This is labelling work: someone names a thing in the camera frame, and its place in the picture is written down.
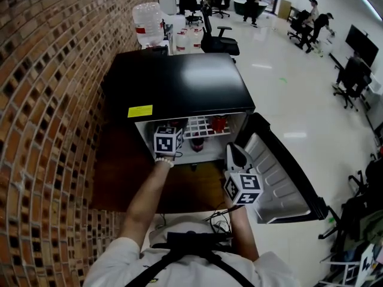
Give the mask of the brown wooden platform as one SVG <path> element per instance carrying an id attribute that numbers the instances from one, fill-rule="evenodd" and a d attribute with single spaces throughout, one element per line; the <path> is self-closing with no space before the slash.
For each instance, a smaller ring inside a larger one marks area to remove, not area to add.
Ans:
<path id="1" fill-rule="evenodd" d="M 125 212 L 154 167 L 134 124 L 103 126 L 96 152 L 91 207 Z M 225 209 L 220 161 L 174 166 L 166 179 L 157 213 L 195 213 Z"/>

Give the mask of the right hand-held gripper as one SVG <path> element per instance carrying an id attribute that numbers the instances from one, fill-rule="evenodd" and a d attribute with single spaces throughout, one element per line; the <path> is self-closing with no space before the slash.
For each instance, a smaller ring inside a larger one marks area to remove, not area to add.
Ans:
<path id="1" fill-rule="evenodd" d="M 254 204 L 263 193 L 262 180 L 252 169 L 253 159 L 242 147 L 230 142 L 226 146 L 226 182 L 223 186 L 234 205 Z"/>

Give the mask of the red drink can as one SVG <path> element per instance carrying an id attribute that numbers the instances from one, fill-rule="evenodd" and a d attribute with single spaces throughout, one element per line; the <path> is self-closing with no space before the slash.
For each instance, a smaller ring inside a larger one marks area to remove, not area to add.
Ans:
<path id="1" fill-rule="evenodd" d="M 211 127 L 213 131 L 223 132 L 227 122 L 227 115 L 215 115 L 211 119 Z"/>

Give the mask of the black mini fridge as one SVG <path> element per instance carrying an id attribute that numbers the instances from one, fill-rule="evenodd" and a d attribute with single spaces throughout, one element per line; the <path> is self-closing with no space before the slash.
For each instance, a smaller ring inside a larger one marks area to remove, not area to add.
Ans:
<path id="1" fill-rule="evenodd" d="M 323 220 L 328 214 L 308 177 L 288 149 L 255 111 L 255 104 L 227 53 L 146 55 L 133 51 L 116 55 L 102 84 L 109 123 L 134 124 L 153 160 L 154 133 L 169 120 L 227 115 L 232 133 L 205 138 L 203 150 L 194 152 L 190 139 L 174 155 L 174 166 L 220 161 L 226 178 L 226 146 L 233 142 L 253 159 L 244 173 L 261 177 L 263 193 L 245 206 L 260 224 Z M 134 106 L 152 105 L 150 116 L 128 118 Z"/>

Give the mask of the dark green table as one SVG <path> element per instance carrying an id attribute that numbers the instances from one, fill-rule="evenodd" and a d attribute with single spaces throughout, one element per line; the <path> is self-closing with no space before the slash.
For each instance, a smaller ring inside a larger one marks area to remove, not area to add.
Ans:
<path id="1" fill-rule="evenodd" d="M 235 13 L 238 14 L 238 15 L 243 16 L 244 12 L 245 12 L 246 0 L 233 0 L 232 2 L 233 2 Z M 258 7 L 258 10 L 257 10 L 257 17 L 259 15 L 261 15 L 261 13 L 264 12 L 264 10 L 267 7 L 268 7 L 268 4 L 266 2 L 262 2 L 262 1 L 259 2 L 259 7 Z"/>

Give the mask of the black office chair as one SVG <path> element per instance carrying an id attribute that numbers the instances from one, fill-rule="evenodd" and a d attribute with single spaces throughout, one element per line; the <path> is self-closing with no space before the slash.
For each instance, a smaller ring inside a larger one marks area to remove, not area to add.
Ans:
<path id="1" fill-rule="evenodd" d="M 355 109 L 358 112 L 357 107 L 355 106 L 354 102 L 352 101 L 353 99 L 358 99 L 360 98 L 362 91 L 370 84 L 367 84 L 367 77 L 365 77 L 363 80 L 361 80 L 359 83 L 351 85 L 344 86 L 343 82 L 341 82 L 337 87 L 333 87 L 333 95 L 334 96 L 341 96 L 344 101 L 344 109 L 347 109 L 350 107 L 351 109 Z"/>
<path id="2" fill-rule="evenodd" d="M 197 24 L 203 23 L 202 16 L 196 15 L 200 11 L 200 4 L 197 3 L 197 0 L 179 0 L 180 13 L 185 15 L 186 22 L 189 26 L 192 23 Z"/>
<path id="3" fill-rule="evenodd" d="M 203 37 L 201 40 L 201 49 L 204 53 L 227 53 L 231 56 L 239 56 L 240 51 L 238 42 L 232 38 L 226 38 L 223 36 L 224 31 L 232 30 L 227 26 L 219 26 L 220 33 L 218 36 L 212 36 L 212 27 L 209 21 L 209 15 L 212 14 L 212 8 L 205 4 L 201 8 L 203 15 L 204 27 L 202 28 Z"/>
<path id="4" fill-rule="evenodd" d="M 304 30 L 303 21 L 306 20 L 310 16 L 310 13 L 306 10 L 298 12 L 297 16 L 294 17 L 291 21 L 290 27 L 293 31 L 288 31 L 287 35 L 289 39 L 296 38 L 297 40 L 301 40 L 302 32 Z"/>
<path id="5" fill-rule="evenodd" d="M 356 184 L 356 193 L 341 206 L 341 216 L 337 216 L 333 209 L 329 208 L 335 220 L 335 227 L 318 236 L 320 240 L 324 240 L 336 234 L 330 249 L 333 254 L 347 252 L 344 250 L 344 242 L 350 225 L 371 213 L 383 210 L 383 158 L 372 160 L 365 172 L 359 170 L 355 176 L 350 175 L 348 180 Z"/>
<path id="6" fill-rule="evenodd" d="M 223 19 L 224 16 L 230 17 L 229 13 L 224 11 L 230 7 L 230 0 L 211 0 L 212 14 L 219 14 Z"/>

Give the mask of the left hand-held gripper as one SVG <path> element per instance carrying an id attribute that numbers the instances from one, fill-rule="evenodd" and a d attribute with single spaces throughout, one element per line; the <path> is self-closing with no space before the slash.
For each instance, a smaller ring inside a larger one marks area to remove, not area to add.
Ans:
<path id="1" fill-rule="evenodd" d="M 154 133 L 154 152 L 174 155 L 183 144 L 183 130 L 159 126 Z"/>

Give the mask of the yellow sticker label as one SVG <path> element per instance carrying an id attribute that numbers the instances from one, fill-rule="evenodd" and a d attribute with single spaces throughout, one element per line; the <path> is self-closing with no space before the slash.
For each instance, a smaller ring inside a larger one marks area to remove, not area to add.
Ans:
<path id="1" fill-rule="evenodd" d="M 130 107 L 128 110 L 128 118 L 136 118 L 136 117 L 144 117 L 150 116 L 153 113 L 152 105 L 144 105 L 144 106 L 134 106 Z"/>

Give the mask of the green jacket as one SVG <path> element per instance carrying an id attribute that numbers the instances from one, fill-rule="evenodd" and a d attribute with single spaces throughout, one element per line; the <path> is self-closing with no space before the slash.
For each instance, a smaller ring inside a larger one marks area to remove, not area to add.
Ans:
<path id="1" fill-rule="evenodd" d="M 383 210 L 365 216 L 349 226 L 344 250 L 356 249 L 364 243 L 378 244 L 383 239 Z"/>

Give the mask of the black chest harness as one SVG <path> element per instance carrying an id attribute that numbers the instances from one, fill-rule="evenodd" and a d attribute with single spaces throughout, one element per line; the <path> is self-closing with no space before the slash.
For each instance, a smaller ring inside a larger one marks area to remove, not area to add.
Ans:
<path id="1" fill-rule="evenodd" d="M 170 232 L 168 233 L 166 243 L 158 243 L 154 246 L 155 248 L 167 249 L 169 252 L 160 261 L 146 268 L 146 270 L 126 284 L 125 287 L 146 287 L 167 266 L 187 255 L 207 260 L 210 264 L 217 266 L 233 277 L 242 287 L 255 287 L 239 271 L 224 262 L 222 257 L 217 254 L 217 252 L 233 252 L 231 245 L 226 244 L 231 239 L 230 236 L 223 233 Z"/>

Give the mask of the person's left forearm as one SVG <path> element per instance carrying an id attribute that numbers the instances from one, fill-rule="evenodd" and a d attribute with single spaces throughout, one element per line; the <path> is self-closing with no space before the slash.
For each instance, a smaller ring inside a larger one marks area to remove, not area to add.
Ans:
<path id="1" fill-rule="evenodd" d="M 133 240 L 139 248 L 144 244 L 145 236 L 159 205 L 166 178 L 173 166 L 173 157 L 161 155 L 157 158 L 152 171 L 127 208 L 119 236 Z"/>

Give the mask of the person's right forearm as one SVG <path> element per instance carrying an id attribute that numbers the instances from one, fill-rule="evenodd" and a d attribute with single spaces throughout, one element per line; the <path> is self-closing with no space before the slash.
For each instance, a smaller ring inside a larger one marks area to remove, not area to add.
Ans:
<path id="1" fill-rule="evenodd" d="M 252 262 L 257 261 L 259 253 L 246 208 L 242 206 L 231 211 L 229 218 L 232 226 L 232 248 L 235 254 Z"/>

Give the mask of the black water dispenser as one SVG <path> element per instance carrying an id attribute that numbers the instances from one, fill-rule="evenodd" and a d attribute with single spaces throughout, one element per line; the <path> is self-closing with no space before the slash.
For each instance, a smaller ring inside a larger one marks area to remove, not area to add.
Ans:
<path id="1" fill-rule="evenodd" d="M 143 48 L 142 52 L 146 55 L 169 56 L 169 47 L 166 44 L 154 47 L 147 47 Z"/>

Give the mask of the large clear water jug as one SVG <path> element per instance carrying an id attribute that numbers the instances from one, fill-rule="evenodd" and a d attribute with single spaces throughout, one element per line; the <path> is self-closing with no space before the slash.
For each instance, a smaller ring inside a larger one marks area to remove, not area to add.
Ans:
<path id="1" fill-rule="evenodd" d="M 156 47 L 163 41 L 163 20 L 158 2 L 134 6 L 132 16 L 138 42 L 144 48 Z"/>

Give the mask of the person's white shirt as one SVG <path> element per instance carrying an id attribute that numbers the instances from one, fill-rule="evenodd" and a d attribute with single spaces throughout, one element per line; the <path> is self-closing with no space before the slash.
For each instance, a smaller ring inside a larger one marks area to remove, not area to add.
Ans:
<path id="1" fill-rule="evenodd" d="M 151 244 L 166 240 L 168 232 L 210 231 L 207 223 L 190 216 L 173 220 L 166 228 L 154 232 Z M 169 251 L 150 247 L 142 251 L 127 237 L 113 240 L 106 251 L 91 266 L 83 287 L 124 287 L 137 275 L 160 261 Z M 257 261 L 239 255 L 218 252 L 226 264 L 239 271 L 254 287 L 300 287 L 299 280 L 289 266 L 273 252 L 267 252 Z M 186 256 L 170 264 L 155 275 L 149 287 L 241 287 L 227 272 L 197 256 Z"/>

